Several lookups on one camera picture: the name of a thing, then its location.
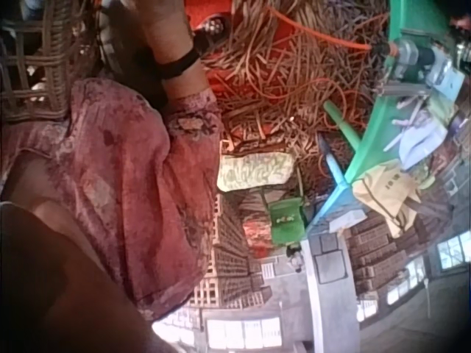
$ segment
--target green plastic chair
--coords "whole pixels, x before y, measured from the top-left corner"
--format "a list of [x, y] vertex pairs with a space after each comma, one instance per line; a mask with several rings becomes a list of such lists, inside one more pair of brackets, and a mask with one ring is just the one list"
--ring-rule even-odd
[[284, 199], [268, 204], [265, 200], [262, 188], [262, 200], [272, 222], [273, 244], [286, 245], [299, 242], [304, 238], [305, 216], [302, 212], [304, 193], [302, 190], [301, 172], [298, 168], [297, 178], [300, 186], [300, 197]]

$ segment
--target woven basket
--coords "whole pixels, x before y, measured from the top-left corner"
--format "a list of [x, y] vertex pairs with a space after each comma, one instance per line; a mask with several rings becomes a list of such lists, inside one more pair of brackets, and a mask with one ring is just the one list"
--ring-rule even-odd
[[99, 58], [92, 0], [44, 4], [42, 21], [0, 22], [2, 123], [65, 119], [72, 84]]

